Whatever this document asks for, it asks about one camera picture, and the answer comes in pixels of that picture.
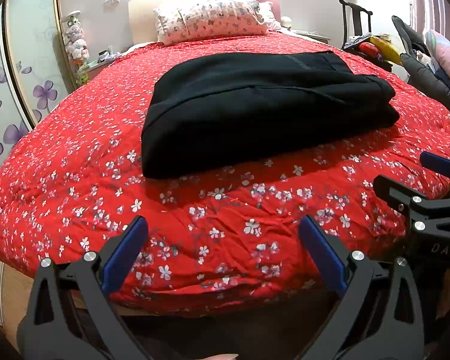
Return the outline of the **pink bundle of fabric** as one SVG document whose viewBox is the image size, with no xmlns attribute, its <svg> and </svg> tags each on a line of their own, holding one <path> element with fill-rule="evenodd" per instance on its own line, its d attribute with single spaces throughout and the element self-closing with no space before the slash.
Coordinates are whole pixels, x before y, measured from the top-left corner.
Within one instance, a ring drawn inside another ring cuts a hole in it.
<svg viewBox="0 0 450 360">
<path fill-rule="evenodd" d="M 430 55 L 450 77 L 450 41 L 432 29 L 425 34 L 425 40 Z"/>
</svg>

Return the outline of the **clothes pile on chair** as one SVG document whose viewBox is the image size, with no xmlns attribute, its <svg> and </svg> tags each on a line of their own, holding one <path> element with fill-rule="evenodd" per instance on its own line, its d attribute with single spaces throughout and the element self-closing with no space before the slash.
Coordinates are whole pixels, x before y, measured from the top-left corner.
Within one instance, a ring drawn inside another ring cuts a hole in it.
<svg viewBox="0 0 450 360">
<path fill-rule="evenodd" d="M 402 65 L 402 49 L 384 36 L 373 36 L 371 33 L 354 36 L 342 46 L 342 49 L 351 54 L 362 56 L 373 63 Z"/>
</svg>

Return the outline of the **floral sliding wardrobe door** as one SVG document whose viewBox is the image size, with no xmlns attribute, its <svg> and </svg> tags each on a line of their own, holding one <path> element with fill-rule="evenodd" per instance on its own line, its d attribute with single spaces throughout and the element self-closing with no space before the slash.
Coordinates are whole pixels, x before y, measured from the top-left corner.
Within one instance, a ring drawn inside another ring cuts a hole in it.
<svg viewBox="0 0 450 360">
<path fill-rule="evenodd" d="M 43 258 L 63 262 L 74 253 L 68 190 L 80 171 L 68 148 L 73 100 L 51 97 L 56 111 L 31 106 L 20 80 L 34 76 L 37 64 L 7 60 L 14 46 L 40 53 L 29 34 L 39 15 L 26 0 L 0 6 L 0 260 L 28 276 Z M 33 124 L 39 111 L 42 119 Z"/>
</svg>

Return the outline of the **red floral bedspread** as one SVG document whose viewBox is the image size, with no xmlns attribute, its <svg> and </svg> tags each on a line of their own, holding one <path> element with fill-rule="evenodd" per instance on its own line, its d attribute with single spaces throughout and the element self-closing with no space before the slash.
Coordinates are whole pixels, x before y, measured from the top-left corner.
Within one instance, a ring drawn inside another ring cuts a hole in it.
<svg viewBox="0 0 450 360">
<path fill-rule="evenodd" d="M 210 314 L 261 305 L 315 286 L 319 273 L 297 225 L 313 215 L 351 249 L 378 258 L 405 234 L 404 218 L 376 197 L 386 175 L 430 198 L 450 179 L 422 168 L 450 158 L 450 112 L 372 63 L 340 52 L 356 74 L 395 89 L 396 125 L 297 153 L 173 180 L 142 175 L 140 133 L 157 80 L 205 55 L 295 54 L 324 44 L 283 33 L 151 44 L 77 89 L 21 138 L 0 169 L 0 260 L 33 276 L 44 258 L 68 263 L 99 250 L 137 215 L 149 238 L 120 306 L 150 314 Z"/>
</svg>

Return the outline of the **floral white pillow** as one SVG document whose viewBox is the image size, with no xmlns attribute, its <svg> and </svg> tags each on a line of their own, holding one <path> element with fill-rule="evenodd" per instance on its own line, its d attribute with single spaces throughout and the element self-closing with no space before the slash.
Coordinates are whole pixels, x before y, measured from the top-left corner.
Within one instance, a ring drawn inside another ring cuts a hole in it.
<svg viewBox="0 0 450 360">
<path fill-rule="evenodd" d="M 157 40 L 166 46 L 208 38 L 266 35 L 282 26 L 272 2 L 208 0 L 153 10 Z"/>
</svg>

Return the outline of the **black pants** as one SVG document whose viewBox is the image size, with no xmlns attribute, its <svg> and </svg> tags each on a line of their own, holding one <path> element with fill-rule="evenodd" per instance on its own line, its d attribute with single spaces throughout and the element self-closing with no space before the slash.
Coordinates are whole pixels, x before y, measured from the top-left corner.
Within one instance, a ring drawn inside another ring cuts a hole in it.
<svg viewBox="0 0 450 360">
<path fill-rule="evenodd" d="M 399 119 L 394 95 L 331 51 L 190 59 L 154 86 L 142 172 L 176 178 L 389 128 Z"/>
</svg>

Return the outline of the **dark grey padded jacket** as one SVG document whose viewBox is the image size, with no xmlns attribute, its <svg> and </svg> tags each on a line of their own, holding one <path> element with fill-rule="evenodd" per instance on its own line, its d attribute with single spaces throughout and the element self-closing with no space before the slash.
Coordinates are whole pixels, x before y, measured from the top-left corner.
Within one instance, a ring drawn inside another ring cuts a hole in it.
<svg viewBox="0 0 450 360">
<path fill-rule="evenodd" d="M 429 57 L 423 38 L 398 16 L 392 16 L 392 22 L 405 48 L 405 52 L 400 54 L 400 60 L 409 74 L 409 84 L 450 111 L 450 87 L 427 63 L 419 60 L 419 53 Z"/>
</svg>

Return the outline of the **plush toy stack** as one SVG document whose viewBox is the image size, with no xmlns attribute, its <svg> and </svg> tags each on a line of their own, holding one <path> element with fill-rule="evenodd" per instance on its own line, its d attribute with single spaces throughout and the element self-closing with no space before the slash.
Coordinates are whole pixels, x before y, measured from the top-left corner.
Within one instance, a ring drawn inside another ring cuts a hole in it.
<svg viewBox="0 0 450 360">
<path fill-rule="evenodd" d="M 61 18 L 62 41 L 69 61 L 70 71 L 77 86 L 83 83 L 83 67 L 90 58 L 88 44 L 85 40 L 80 10 L 73 10 L 68 16 Z"/>
</svg>

